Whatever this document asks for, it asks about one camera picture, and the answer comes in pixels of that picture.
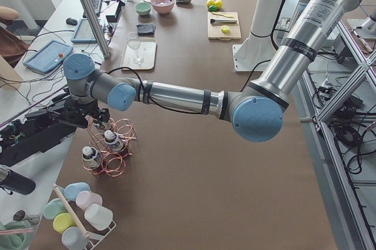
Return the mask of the tea bottle white cap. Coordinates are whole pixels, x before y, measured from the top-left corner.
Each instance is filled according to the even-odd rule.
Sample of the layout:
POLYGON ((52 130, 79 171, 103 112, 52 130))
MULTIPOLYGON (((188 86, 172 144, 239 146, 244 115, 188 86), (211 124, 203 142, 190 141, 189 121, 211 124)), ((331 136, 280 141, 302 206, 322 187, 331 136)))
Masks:
POLYGON ((124 147, 123 141, 120 139, 119 135, 113 131, 105 131, 105 143, 113 152, 120 152, 124 147))

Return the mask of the copper wire bottle basket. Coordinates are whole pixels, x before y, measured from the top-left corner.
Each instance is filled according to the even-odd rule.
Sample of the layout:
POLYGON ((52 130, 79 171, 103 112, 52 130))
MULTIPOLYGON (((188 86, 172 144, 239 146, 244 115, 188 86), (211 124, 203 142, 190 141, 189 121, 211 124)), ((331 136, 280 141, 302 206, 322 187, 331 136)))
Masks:
POLYGON ((126 160, 132 156, 130 143, 137 139, 131 120, 110 118, 101 122, 90 117, 86 131, 89 144, 81 152, 83 169, 95 177, 117 178, 127 173, 126 160))

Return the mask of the pink bowl with ice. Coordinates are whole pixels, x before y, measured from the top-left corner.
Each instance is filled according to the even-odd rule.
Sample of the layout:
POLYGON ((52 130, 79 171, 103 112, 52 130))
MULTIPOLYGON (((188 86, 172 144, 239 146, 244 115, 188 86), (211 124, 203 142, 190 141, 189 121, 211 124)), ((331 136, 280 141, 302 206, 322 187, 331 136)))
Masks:
POLYGON ((168 14, 172 11, 176 0, 150 0, 152 8, 158 14, 168 14))

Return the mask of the green bowl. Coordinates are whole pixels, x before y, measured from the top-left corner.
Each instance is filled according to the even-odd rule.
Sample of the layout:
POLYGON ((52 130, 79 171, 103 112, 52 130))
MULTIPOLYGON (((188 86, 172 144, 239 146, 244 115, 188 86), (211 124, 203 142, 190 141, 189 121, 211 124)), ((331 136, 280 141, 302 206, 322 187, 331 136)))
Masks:
POLYGON ((149 15, 152 9, 152 5, 148 2, 139 2, 135 6, 135 11, 140 16, 149 15))

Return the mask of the yellow lemon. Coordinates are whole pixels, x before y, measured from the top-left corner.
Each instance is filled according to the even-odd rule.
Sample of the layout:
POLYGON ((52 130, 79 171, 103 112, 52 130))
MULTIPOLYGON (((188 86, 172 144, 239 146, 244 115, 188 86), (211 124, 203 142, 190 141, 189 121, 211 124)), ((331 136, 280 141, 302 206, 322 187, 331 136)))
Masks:
POLYGON ((207 9, 210 9, 211 6, 216 6, 215 0, 207 0, 206 6, 207 6, 207 9))
POLYGON ((215 0, 214 4, 217 7, 217 9, 221 9, 223 7, 222 0, 215 0))

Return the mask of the green lime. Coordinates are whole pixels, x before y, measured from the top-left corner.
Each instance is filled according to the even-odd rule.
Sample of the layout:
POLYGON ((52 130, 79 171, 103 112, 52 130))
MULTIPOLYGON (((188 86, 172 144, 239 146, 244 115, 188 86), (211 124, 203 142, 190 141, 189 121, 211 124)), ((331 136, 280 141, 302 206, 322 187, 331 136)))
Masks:
POLYGON ((217 11, 217 6, 215 6, 215 5, 211 5, 211 6, 209 6, 208 10, 209 10, 210 12, 216 12, 216 11, 217 11))

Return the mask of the yellow plastic knife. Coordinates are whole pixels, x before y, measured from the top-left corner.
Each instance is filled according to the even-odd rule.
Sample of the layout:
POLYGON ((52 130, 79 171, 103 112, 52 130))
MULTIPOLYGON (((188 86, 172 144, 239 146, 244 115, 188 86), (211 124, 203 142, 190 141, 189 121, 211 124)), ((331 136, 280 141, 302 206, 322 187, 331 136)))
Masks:
POLYGON ((225 17, 225 18, 234 18, 233 15, 228 15, 228 14, 224 14, 224 13, 221 13, 221 12, 212 12, 213 15, 217 15, 217 16, 222 16, 222 17, 225 17))

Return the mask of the blue teach pendant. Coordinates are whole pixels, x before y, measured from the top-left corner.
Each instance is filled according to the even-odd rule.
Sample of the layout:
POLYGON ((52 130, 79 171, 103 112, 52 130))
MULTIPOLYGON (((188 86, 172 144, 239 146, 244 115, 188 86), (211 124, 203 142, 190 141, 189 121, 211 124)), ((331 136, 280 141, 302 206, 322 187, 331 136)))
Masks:
POLYGON ((78 22, 70 41, 74 44, 88 44, 91 42, 96 42, 96 38, 87 19, 81 19, 78 22))
POLYGON ((33 71, 46 74, 54 70, 73 51, 73 46, 52 40, 37 51, 23 65, 33 71))

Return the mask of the half lemon slice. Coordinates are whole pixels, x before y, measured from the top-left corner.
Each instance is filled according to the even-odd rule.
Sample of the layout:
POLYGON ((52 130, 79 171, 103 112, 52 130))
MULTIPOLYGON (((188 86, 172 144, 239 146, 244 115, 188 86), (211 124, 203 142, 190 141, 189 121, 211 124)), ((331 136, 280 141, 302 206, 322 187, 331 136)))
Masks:
POLYGON ((222 31, 222 33, 226 34, 226 33, 230 32, 230 28, 229 28, 228 25, 222 25, 221 26, 221 31, 222 31))

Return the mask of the blue cup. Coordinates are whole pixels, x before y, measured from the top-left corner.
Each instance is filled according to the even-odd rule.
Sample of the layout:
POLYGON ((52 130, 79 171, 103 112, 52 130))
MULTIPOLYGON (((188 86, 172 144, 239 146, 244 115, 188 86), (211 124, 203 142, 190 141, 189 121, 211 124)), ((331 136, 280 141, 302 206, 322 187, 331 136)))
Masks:
POLYGON ((64 197, 68 201, 75 201, 82 191, 90 191, 90 186, 86 182, 76 182, 69 184, 64 189, 64 197))

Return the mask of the pink cup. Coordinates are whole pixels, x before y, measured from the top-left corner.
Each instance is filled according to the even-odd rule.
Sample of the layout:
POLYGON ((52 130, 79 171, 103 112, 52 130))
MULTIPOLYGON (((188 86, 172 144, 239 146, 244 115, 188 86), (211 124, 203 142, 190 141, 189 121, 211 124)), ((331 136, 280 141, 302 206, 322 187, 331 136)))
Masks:
POLYGON ((77 195, 75 202, 81 210, 85 211, 92 204, 102 205, 103 199, 92 191, 82 191, 77 195))

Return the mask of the black computer mouse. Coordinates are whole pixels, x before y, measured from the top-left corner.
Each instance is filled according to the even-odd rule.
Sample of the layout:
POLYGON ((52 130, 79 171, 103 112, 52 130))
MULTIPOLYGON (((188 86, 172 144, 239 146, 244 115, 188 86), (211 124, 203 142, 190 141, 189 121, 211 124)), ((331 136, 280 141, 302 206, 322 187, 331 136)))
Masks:
POLYGON ((66 24, 70 26, 76 26, 78 24, 78 21, 74 18, 67 18, 66 24))

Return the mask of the green cup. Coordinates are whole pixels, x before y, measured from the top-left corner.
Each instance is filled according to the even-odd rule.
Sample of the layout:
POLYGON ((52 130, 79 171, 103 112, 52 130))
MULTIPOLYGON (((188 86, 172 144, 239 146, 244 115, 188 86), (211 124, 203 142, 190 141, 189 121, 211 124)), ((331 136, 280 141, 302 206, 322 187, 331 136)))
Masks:
POLYGON ((59 198, 50 200, 44 207, 43 216, 46 219, 53 220, 59 214, 67 212, 63 202, 59 198))

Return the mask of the yellow cup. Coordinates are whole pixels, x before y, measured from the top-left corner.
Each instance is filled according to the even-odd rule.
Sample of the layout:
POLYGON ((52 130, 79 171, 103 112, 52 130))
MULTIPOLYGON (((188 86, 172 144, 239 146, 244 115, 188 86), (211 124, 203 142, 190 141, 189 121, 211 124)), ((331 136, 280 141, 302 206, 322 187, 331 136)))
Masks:
POLYGON ((64 212, 54 218, 52 226, 56 232, 63 234, 68 228, 76 226, 76 223, 70 213, 64 212))

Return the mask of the white cup rack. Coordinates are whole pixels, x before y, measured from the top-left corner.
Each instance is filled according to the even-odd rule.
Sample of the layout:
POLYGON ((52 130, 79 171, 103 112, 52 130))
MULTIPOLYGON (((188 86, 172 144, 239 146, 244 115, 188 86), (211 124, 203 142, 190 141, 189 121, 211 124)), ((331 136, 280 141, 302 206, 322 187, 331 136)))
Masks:
POLYGON ((116 222, 112 220, 109 227, 103 231, 98 231, 85 219, 85 211, 81 210, 75 201, 65 199, 63 194, 64 189, 56 184, 53 185, 56 196, 63 202, 67 212, 70 213, 82 235, 89 240, 85 249, 96 248, 117 227, 116 222))

